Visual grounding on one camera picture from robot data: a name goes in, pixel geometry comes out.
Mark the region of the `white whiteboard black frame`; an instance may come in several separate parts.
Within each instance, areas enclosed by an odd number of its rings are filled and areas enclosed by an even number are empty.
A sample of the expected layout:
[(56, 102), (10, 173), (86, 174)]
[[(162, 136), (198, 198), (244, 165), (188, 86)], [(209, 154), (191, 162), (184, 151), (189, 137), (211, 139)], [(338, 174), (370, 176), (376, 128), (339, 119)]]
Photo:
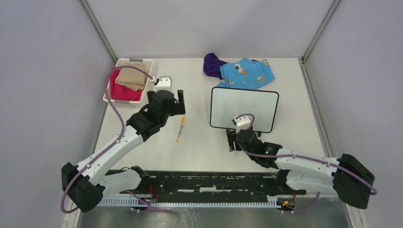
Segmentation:
[(234, 129), (234, 118), (254, 115), (253, 130), (272, 132), (279, 102), (275, 91), (214, 87), (211, 90), (210, 126)]

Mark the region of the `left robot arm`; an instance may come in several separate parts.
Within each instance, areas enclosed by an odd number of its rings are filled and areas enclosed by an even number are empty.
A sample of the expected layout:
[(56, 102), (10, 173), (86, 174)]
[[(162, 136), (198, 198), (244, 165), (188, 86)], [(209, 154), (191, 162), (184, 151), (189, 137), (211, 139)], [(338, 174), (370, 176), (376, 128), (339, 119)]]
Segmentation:
[(111, 175), (108, 172), (130, 151), (158, 133), (170, 116), (185, 114), (184, 92), (178, 90), (177, 93), (175, 97), (167, 90), (149, 91), (149, 103), (126, 122), (121, 122), (121, 132), (108, 145), (76, 165), (68, 162), (62, 167), (62, 212), (75, 211), (66, 210), (66, 198), (72, 200), (77, 209), (88, 212), (104, 197), (126, 190), (141, 194), (149, 189), (149, 180), (142, 169), (130, 168)]

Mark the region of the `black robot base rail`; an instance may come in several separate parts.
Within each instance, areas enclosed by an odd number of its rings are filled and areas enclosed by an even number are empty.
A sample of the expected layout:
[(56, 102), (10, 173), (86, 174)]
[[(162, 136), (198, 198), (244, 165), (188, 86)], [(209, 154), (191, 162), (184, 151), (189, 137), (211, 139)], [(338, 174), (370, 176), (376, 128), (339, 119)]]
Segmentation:
[(274, 172), (143, 171), (140, 184), (121, 190), (130, 205), (134, 195), (157, 207), (279, 207), (274, 197), (305, 195), (305, 190), (276, 186)]

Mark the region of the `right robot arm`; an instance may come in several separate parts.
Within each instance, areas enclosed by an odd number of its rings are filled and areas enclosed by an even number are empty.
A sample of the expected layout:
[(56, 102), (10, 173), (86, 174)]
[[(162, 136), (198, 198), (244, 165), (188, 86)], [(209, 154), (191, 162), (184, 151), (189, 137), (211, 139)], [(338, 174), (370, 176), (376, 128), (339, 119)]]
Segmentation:
[(264, 168), (277, 169), (277, 192), (320, 192), (338, 196), (342, 202), (366, 209), (376, 195), (375, 176), (354, 156), (320, 157), (294, 152), (280, 144), (263, 142), (252, 130), (226, 129), (230, 151), (243, 151)]

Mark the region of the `white marker pen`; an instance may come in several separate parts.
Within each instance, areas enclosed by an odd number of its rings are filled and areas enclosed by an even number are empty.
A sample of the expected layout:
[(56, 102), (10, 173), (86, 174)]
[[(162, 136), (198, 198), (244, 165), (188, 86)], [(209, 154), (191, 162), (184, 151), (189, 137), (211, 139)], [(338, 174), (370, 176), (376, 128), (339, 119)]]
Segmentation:
[(177, 143), (179, 143), (180, 140), (181, 140), (181, 135), (182, 135), (182, 131), (183, 131), (185, 121), (186, 121), (186, 117), (183, 116), (182, 119), (181, 119), (180, 129), (179, 129), (177, 140), (176, 140)]

